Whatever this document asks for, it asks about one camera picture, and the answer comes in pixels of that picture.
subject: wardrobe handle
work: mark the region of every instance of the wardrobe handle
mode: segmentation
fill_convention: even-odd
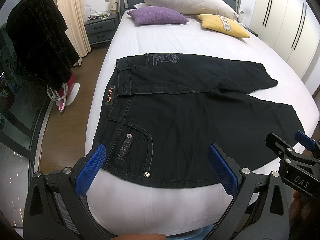
[[[262,25],[264,25],[264,22],[265,22],[265,20],[266,20],[266,17],[267,17],[267,13],[268,13],[268,8],[269,8],[269,4],[270,4],[270,0],[268,1],[268,6],[267,6],[267,10],[266,10],[266,14],[265,14],[265,16],[264,16],[264,19],[263,19],[263,24],[262,24]]]
[[[270,15],[270,11],[271,11],[271,6],[272,6],[272,1],[273,1],[273,0],[271,0],[271,3],[270,3],[270,8],[269,8],[268,17],[267,17],[267,20],[266,20],[265,27],[267,26],[267,22],[268,22],[268,19],[269,19],[269,15]]]
[[[294,45],[294,43],[295,43],[295,41],[296,41],[296,38],[297,38],[297,36],[298,36],[298,33],[299,33],[299,29],[300,29],[300,25],[301,25],[301,21],[302,21],[302,16],[303,16],[303,11],[304,11],[304,2],[302,3],[302,12],[301,12],[301,17],[300,17],[299,27],[298,27],[296,36],[295,36],[295,38],[294,38],[294,40],[293,40],[293,43],[292,43],[291,48],[293,47],[293,45]]]
[[[306,19],[306,14],[307,14],[307,5],[306,5],[305,10],[304,10],[304,18],[303,18],[303,22],[302,22],[301,31],[300,31],[300,34],[299,34],[299,37],[298,37],[297,43],[296,43],[296,45],[294,46],[293,50],[295,50],[295,49],[296,49],[297,44],[298,44],[298,42],[299,42],[299,39],[300,39],[300,36],[301,36],[302,30],[303,30],[304,20]]]

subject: nightstand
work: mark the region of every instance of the nightstand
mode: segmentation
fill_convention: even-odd
[[[92,19],[84,24],[90,45],[111,41],[119,26],[118,14],[111,14],[107,19]]]
[[[247,31],[251,32],[254,36],[258,37],[258,34],[255,33],[253,30],[249,29],[246,25],[239,23],[243,28],[245,28]]]

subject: purple pillow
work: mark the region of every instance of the purple pillow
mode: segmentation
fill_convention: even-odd
[[[188,23],[181,13],[165,7],[147,6],[132,10],[128,14],[136,20],[136,24],[169,24]]]

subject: curtain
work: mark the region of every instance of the curtain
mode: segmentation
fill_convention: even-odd
[[[66,35],[80,56],[79,65],[81,57],[91,51],[82,18],[82,3],[82,0],[57,0],[57,6],[68,26]]]

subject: blue gripper pad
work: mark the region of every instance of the blue gripper pad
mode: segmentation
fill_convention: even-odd
[[[76,196],[86,194],[107,155],[106,147],[100,144],[75,179]]]
[[[208,159],[224,190],[228,195],[235,197],[238,194],[238,180],[213,145],[208,148]]]
[[[308,151],[314,151],[316,149],[316,143],[310,137],[305,135],[303,132],[297,131],[294,134],[294,139],[304,146]]]

